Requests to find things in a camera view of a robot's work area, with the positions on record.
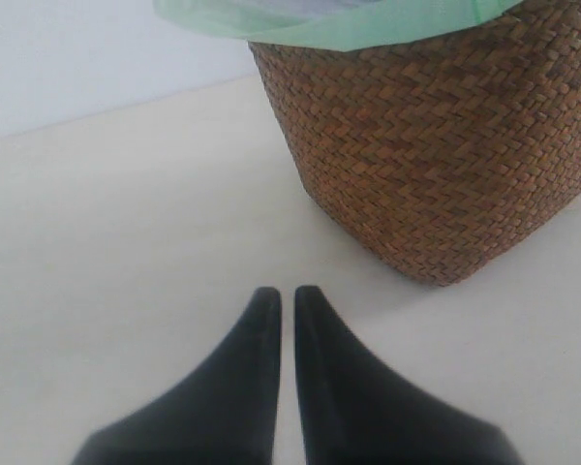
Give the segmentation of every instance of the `wall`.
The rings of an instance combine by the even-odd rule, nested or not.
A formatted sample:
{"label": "wall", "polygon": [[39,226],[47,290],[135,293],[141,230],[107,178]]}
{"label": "wall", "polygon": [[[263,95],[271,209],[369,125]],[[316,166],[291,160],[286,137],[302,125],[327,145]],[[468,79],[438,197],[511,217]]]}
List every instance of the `wall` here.
{"label": "wall", "polygon": [[166,23],[152,0],[0,0],[0,137],[254,70],[245,44]]}

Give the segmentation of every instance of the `wicker basket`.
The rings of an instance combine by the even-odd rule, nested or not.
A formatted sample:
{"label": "wicker basket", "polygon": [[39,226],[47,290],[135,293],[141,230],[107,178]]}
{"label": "wicker basket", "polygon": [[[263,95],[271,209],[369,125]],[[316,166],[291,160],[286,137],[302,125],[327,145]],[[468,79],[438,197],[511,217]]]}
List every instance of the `wicker basket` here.
{"label": "wicker basket", "polygon": [[306,191],[411,277],[460,281],[581,192],[581,0],[410,45],[251,49]]}

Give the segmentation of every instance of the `green plastic bag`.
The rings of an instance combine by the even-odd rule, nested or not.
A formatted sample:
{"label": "green plastic bag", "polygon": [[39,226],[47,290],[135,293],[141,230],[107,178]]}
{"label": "green plastic bag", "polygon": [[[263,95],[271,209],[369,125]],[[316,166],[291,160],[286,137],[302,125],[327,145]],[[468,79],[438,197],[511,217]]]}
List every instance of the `green plastic bag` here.
{"label": "green plastic bag", "polygon": [[490,21],[523,0],[153,0],[196,32],[351,51],[403,44]]}

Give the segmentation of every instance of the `woven basket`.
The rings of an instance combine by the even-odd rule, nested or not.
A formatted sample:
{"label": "woven basket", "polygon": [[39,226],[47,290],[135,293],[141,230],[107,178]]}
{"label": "woven basket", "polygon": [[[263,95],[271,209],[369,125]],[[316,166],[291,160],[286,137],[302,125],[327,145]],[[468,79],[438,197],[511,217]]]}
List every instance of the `woven basket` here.
{"label": "woven basket", "polygon": [[581,192],[581,0],[410,45],[250,47],[308,194],[420,281],[470,276]]}

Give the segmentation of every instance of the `floor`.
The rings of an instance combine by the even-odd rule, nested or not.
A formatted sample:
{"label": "floor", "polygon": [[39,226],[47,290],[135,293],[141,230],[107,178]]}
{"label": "floor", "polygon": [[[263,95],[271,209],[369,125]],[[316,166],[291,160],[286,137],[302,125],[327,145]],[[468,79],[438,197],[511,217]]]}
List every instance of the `floor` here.
{"label": "floor", "polygon": [[255,77],[0,139],[0,464],[69,463],[188,374],[260,285],[286,309],[276,463],[303,463],[301,284],[527,463],[581,465],[581,197],[464,283],[420,286],[304,194]]}

